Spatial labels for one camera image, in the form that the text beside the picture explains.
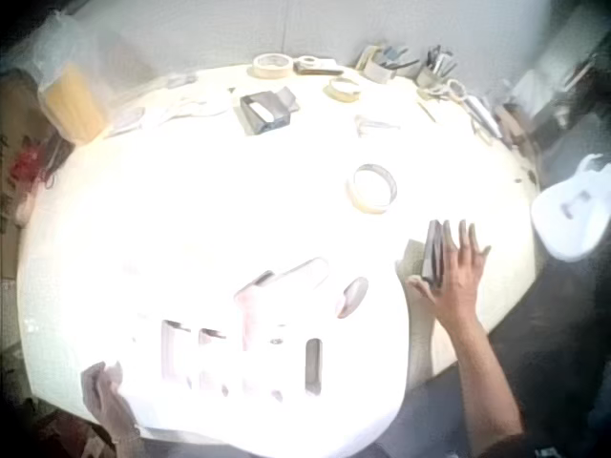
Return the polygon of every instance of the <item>pen holder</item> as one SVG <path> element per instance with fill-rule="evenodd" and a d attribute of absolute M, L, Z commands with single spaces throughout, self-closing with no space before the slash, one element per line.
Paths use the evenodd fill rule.
<path fill-rule="evenodd" d="M 363 69 L 363 76 L 365 78 L 379 84 L 388 83 L 396 74 L 396 70 L 385 69 L 384 67 L 373 62 L 371 59 L 368 60 L 365 68 Z"/>
<path fill-rule="evenodd" d="M 416 76 L 416 86 L 420 89 L 430 89 L 443 84 L 444 78 L 432 72 L 426 65 L 422 66 L 420 73 Z"/>

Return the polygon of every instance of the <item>floor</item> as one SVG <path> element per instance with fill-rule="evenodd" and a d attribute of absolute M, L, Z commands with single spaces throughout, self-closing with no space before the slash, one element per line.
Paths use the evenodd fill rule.
<path fill-rule="evenodd" d="M 491 334 L 527 429 L 582 456 L 588 412 L 610 355 L 611 243 L 589 260 L 548 260 L 521 303 Z M 469 456 L 455 366 L 406 395 L 394 423 L 359 458 Z M 148 444 L 155 457 L 243 457 L 233 448 Z"/>

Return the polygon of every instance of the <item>workbench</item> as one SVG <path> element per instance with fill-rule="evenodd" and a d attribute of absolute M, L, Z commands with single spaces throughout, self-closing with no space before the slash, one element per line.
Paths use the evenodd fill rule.
<path fill-rule="evenodd" d="M 402 336 L 386 344 L 404 362 L 380 368 L 396 403 L 408 364 L 410 387 L 455 362 L 448 335 L 418 297 L 406 301 L 396 273 L 417 269 L 406 249 L 410 240 L 421 249 L 431 219 L 448 219 L 454 231 L 461 219 L 475 222 L 480 246 L 493 246 L 477 314 L 489 331 L 503 320 L 536 277 L 529 210 L 537 187 L 520 158 L 474 135 L 451 101 L 426 102 L 433 122 L 405 78 L 378 85 L 350 69 L 346 75 L 362 84 L 357 102 L 327 96 L 329 76 L 202 71 L 185 91 L 235 88 L 231 110 L 74 151 L 53 187 L 38 190 L 20 247 L 17 299 L 35 396 L 91 418 L 79 374 L 117 357 L 144 303 L 189 317 L 265 270 L 324 256 L 331 267 L 368 277 L 369 304 L 354 314 L 368 339 L 384 341 L 388 323 L 390 335 Z M 284 86 L 301 106 L 290 125 L 248 135 L 240 96 Z M 156 91 L 142 103 L 166 96 Z M 401 129 L 359 138 L 357 115 Z M 385 214 L 365 215 L 346 195 L 347 178 L 364 163 L 384 166 L 397 182 Z"/>

